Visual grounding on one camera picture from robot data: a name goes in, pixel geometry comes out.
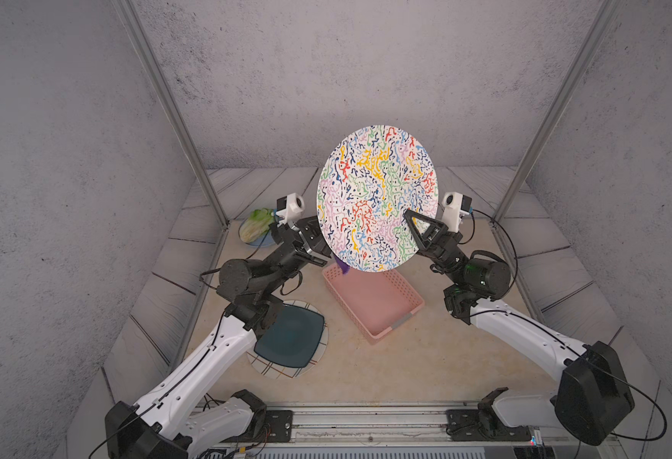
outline beige tabletop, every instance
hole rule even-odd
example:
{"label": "beige tabletop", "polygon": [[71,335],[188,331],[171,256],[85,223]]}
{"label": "beige tabletop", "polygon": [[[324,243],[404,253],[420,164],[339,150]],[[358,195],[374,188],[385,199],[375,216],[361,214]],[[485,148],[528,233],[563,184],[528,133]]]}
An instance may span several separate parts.
{"label": "beige tabletop", "polygon": [[[240,222],[233,221],[219,264],[244,258],[253,248],[238,237]],[[461,228],[470,231],[470,222]],[[265,258],[276,246],[260,248]],[[467,254],[482,249],[499,254],[486,220],[476,221],[473,240],[462,246]],[[288,380],[259,374],[243,355],[211,388],[216,399],[228,399],[248,389],[265,402],[438,402],[481,399],[497,387],[550,390],[554,382],[536,364],[485,331],[454,319],[445,310],[443,289],[451,284],[429,270],[430,261],[414,256],[397,268],[422,295],[425,307],[377,344],[370,344],[326,288],[321,268],[303,269],[303,284],[283,299],[313,304],[326,317],[329,344],[311,371]],[[286,291],[295,287],[289,280]],[[213,285],[218,283],[214,277]],[[516,287],[504,300],[526,313]],[[209,291],[198,318],[190,353],[216,326],[228,302]]]}

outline pink plastic basket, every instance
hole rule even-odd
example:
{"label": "pink plastic basket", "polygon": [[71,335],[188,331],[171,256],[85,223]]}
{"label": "pink plastic basket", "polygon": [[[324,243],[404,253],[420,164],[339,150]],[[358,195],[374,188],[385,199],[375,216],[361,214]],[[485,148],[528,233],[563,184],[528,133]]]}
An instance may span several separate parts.
{"label": "pink plastic basket", "polygon": [[369,343],[376,344],[405,323],[425,300],[395,270],[364,272],[351,268],[346,275],[331,264],[323,268],[326,285]]}

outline black mounting bracket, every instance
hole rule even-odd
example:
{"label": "black mounting bracket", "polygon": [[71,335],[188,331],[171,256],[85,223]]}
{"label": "black mounting bracket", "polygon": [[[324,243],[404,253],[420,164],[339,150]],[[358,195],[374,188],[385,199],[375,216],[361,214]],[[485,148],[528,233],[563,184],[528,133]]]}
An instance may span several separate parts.
{"label": "black mounting bracket", "polygon": [[448,427],[445,432],[452,441],[530,441],[528,427],[507,427],[492,409],[492,403],[506,391],[506,387],[493,390],[484,397],[477,409],[447,410]]}

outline gray concrete wall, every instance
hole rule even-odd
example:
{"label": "gray concrete wall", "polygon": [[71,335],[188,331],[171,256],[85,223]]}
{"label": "gray concrete wall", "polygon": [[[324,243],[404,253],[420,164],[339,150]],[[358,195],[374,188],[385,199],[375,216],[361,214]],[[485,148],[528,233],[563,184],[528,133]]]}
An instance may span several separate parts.
{"label": "gray concrete wall", "polygon": [[135,0],[207,168],[322,166],[392,124],[436,165],[518,164],[599,0]]}
{"label": "gray concrete wall", "polygon": [[50,457],[193,182],[108,1],[0,1],[0,457]]}
{"label": "gray concrete wall", "polygon": [[672,393],[672,1],[622,6],[529,184]]}

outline white plastic mount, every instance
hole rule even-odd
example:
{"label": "white plastic mount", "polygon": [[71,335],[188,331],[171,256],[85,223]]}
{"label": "white plastic mount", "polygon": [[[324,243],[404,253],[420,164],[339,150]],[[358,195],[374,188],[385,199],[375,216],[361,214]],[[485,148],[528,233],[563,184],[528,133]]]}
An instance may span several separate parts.
{"label": "white plastic mount", "polygon": [[464,196],[461,193],[447,192],[443,195],[443,200],[441,201],[443,216],[440,219],[448,226],[448,230],[452,233],[459,232],[461,218],[471,213],[469,209],[461,208],[463,201]]}
{"label": "white plastic mount", "polygon": [[281,225],[294,226],[295,222],[300,220],[303,215],[305,202],[298,193],[291,193],[286,196],[286,207],[283,210],[275,212],[281,218]]}

